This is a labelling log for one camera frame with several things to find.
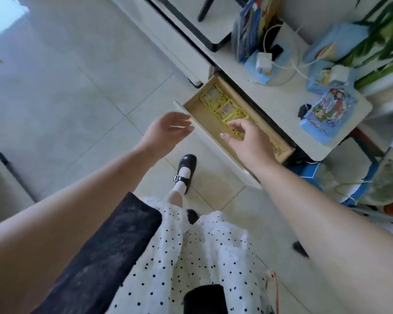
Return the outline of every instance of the white sock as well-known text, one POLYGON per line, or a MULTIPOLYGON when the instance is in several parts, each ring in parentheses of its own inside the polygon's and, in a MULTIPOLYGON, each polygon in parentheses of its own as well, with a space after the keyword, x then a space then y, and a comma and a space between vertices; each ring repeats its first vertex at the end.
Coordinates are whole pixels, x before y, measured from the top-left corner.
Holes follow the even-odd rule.
MULTIPOLYGON (((189 168, 183 166, 183 167, 181 167, 181 169, 179 170, 178 175, 179 175, 179 176, 182 176, 182 177, 189 178, 189 177, 191 176, 191 170, 190 170, 189 168)), ((185 185, 185 183, 182 182, 182 181, 176 182, 176 184, 175 184, 175 186, 173 187, 173 190, 172 190, 172 191, 176 191, 176 192, 178 192, 179 194, 181 194, 182 196, 185 195, 185 192, 186 192, 186 185, 185 185)))

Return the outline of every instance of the polka dot dress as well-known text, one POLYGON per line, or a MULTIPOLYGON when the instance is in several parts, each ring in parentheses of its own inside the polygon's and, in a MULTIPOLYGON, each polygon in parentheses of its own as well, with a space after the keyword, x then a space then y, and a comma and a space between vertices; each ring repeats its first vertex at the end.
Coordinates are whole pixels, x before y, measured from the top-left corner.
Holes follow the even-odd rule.
POLYGON ((186 210, 141 199, 162 213, 162 224, 118 289, 107 313, 183 313, 183 297, 201 285, 224 288, 229 313, 267 313, 266 269, 248 232, 220 211, 191 225, 186 210))

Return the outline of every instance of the open drawer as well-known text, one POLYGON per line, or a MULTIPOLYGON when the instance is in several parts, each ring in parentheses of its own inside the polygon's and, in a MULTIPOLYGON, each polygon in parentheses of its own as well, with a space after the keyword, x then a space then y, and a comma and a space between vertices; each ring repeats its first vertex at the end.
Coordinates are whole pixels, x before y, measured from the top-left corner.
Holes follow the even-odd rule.
POLYGON ((243 163, 238 159, 236 153, 220 137, 220 133, 230 133, 233 131, 212 114, 199 96, 210 89, 214 84, 218 85, 223 92, 233 99, 240 108, 246 111, 252 120, 268 134, 271 142, 277 148, 276 158, 283 163, 293 152, 294 148, 288 145, 284 139, 278 135, 272 127, 238 94, 232 87, 226 83, 218 74, 215 74, 210 80, 201 87, 201 89, 183 106, 175 101, 179 111, 192 116, 192 122, 195 126, 195 132, 201 140, 207 144, 246 184, 261 189, 259 181, 255 175, 250 172, 243 163))

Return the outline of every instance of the hand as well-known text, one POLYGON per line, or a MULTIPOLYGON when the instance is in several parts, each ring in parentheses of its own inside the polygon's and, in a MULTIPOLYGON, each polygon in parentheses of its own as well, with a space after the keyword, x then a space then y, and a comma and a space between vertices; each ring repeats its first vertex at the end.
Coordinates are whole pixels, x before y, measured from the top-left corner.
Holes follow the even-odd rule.
POLYGON ((136 149, 147 152, 155 161, 160 160, 194 130, 190 117, 180 112, 169 112, 154 120, 136 149))
POLYGON ((256 124, 247 119, 237 119, 227 122, 232 129, 245 133, 243 141, 228 133, 221 133, 221 137, 236 152, 245 166, 255 173, 262 165, 278 164, 274 155, 274 146, 269 136, 256 124))

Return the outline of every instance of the black strap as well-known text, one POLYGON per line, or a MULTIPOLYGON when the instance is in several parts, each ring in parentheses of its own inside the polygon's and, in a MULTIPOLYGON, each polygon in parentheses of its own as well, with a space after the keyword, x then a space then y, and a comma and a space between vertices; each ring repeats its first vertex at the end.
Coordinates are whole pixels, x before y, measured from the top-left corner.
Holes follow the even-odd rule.
POLYGON ((184 182, 186 186, 189 185, 189 179, 180 175, 176 175, 173 180, 177 183, 179 181, 184 182))

